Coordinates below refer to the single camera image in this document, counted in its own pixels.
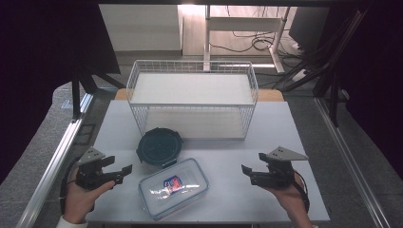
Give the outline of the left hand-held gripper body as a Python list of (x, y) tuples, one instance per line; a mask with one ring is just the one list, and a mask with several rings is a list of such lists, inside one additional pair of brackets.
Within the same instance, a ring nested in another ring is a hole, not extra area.
[[(101, 159), (106, 155), (94, 147), (90, 147), (78, 160), (79, 170), (76, 174), (76, 184), (86, 190), (95, 190), (103, 184), (111, 181), (106, 177), (100, 165)], [(115, 180), (116, 184), (121, 184), (122, 180)]]

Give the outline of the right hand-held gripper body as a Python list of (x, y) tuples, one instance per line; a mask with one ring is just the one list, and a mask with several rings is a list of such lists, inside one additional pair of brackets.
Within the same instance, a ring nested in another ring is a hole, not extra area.
[(264, 153), (269, 158), (267, 168), (268, 178), (250, 178), (252, 185), (283, 189), (295, 181), (295, 171), (292, 161), (308, 161), (306, 155), (302, 155), (291, 149), (279, 146), (269, 153)]

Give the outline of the dark teal round lid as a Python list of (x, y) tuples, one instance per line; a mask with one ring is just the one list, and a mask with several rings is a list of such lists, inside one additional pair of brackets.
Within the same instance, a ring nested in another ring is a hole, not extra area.
[(141, 162), (166, 168), (177, 162), (182, 151), (180, 134), (168, 128), (154, 128), (141, 138), (136, 153)]

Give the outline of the clear rectangular food container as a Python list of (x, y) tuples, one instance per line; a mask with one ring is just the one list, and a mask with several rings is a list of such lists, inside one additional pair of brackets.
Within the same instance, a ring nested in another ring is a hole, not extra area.
[(208, 178), (193, 158), (169, 166), (139, 182), (144, 209), (154, 220), (182, 209), (208, 189)]

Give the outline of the white wire shelf rack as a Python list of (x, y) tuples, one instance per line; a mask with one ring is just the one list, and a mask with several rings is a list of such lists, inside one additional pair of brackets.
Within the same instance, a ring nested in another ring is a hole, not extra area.
[(159, 127), (184, 139), (243, 140), (259, 89), (249, 62), (138, 60), (125, 94), (142, 134)]

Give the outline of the person's right hand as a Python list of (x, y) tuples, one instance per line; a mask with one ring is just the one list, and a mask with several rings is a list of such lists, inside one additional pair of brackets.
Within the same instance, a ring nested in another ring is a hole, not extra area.
[(265, 190), (271, 192), (276, 197), (280, 206), (286, 211), (287, 215), (289, 212), (304, 212), (307, 214), (302, 195), (295, 186), (290, 185), (283, 190), (265, 187)]

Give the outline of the person's left hand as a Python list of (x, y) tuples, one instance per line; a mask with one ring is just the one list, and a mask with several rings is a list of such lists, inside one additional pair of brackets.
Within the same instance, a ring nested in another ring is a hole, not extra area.
[(115, 182), (112, 180), (95, 190), (87, 191), (75, 183), (77, 172), (78, 169), (73, 171), (67, 184), (65, 213), (61, 216), (72, 223), (85, 221), (86, 215), (91, 211), (96, 199), (115, 186)]

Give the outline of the wooden table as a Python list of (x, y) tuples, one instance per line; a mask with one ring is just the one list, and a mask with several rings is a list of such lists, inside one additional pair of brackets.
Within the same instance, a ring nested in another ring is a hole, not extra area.
[[(126, 99), (126, 89), (119, 89), (115, 95), (116, 100)], [(284, 98), (280, 91), (276, 89), (260, 89), (259, 90), (259, 102), (283, 102)]]

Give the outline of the black tripod stand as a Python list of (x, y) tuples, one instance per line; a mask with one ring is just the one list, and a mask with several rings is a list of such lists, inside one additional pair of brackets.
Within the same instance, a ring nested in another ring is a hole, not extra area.
[(71, 80), (71, 89), (72, 89), (72, 121), (75, 123), (77, 122), (80, 117), (83, 115), (81, 111), (81, 100), (80, 100), (80, 87), (84, 89), (84, 91), (89, 94), (93, 95), (97, 92), (98, 87), (93, 79), (93, 75), (101, 78), (105, 82), (121, 89), (124, 88), (125, 85), (121, 82), (113, 79), (107, 73), (102, 72), (99, 69), (96, 69), (92, 66), (77, 66), (77, 72), (73, 74), (73, 78)]

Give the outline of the white power strip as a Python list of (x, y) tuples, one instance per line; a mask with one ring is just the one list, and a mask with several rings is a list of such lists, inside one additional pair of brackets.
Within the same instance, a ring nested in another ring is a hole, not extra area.
[(302, 69), (292, 78), (292, 81), (297, 82), (304, 78), (308, 73), (309, 71), (307, 69)]

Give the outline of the black metal stand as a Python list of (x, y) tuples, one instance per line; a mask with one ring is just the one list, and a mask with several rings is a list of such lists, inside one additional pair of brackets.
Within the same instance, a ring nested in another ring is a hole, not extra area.
[(280, 90), (281, 92), (289, 92), (307, 84), (308, 82), (311, 82), (314, 79), (318, 79), (313, 88), (313, 95), (316, 98), (321, 98), (327, 91), (330, 91), (328, 117), (335, 127), (338, 127), (336, 117), (338, 102), (338, 78), (336, 75), (336, 66), (366, 14), (366, 9), (354, 9), (352, 15), (347, 19), (345, 25), (342, 26), (335, 35), (337, 43), (332, 54), (328, 58), (328, 61), (323, 66), (309, 72), (302, 79), (291, 83), (290, 85), (286, 85)]

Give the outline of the dark curtain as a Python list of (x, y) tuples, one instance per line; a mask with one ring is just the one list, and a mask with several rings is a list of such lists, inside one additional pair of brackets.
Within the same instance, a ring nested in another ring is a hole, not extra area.
[(347, 109), (403, 180), (403, 0), (369, 2), (336, 75)]
[(119, 73), (97, 0), (0, 0), (0, 184), (78, 76)]

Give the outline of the white cabinet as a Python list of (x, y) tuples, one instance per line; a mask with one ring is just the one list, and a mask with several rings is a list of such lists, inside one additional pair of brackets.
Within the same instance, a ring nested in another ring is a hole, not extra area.
[(177, 5), (99, 5), (115, 51), (179, 51), (182, 14)]

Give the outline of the aluminium rail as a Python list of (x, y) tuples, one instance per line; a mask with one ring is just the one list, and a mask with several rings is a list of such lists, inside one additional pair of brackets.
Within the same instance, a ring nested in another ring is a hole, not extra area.
[(376, 228), (391, 228), (391, 224), (388, 222), (384, 210), (375, 196), (374, 191), (370, 187), (369, 183), (364, 178), (348, 144), (345, 142), (343, 135), (338, 127), (332, 122), (329, 117), (329, 108), (326, 106), (325, 101), (320, 98), (314, 98), (314, 102), (320, 112), (322, 119), (324, 120), (335, 144), (337, 150), (342, 157), (350, 176), (352, 177), (357, 191), (374, 222)]
[(85, 94), (79, 103), (79, 115), (76, 120), (73, 120), (67, 126), (67, 130), (60, 140), (53, 156), (40, 179), (35, 191), (33, 192), (25, 211), (16, 224), (15, 228), (32, 228), (37, 220), (46, 198), (50, 192), (52, 184), (55, 182), (58, 172), (67, 156), (68, 150), (72, 146), (72, 142), (83, 123), (83, 118), (86, 115), (88, 108), (91, 105), (94, 96)]

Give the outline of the white desk frame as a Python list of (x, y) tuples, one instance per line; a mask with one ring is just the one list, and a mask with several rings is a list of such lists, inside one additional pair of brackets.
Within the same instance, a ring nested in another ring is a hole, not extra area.
[(287, 23), (290, 7), (287, 7), (281, 17), (212, 17), (211, 6), (205, 6), (205, 39), (203, 60), (210, 60), (210, 32), (211, 31), (262, 31), (274, 32), (273, 44), (269, 52), (274, 68), (278, 74), (284, 74), (285, 70), (278, 57), (278, 46)]

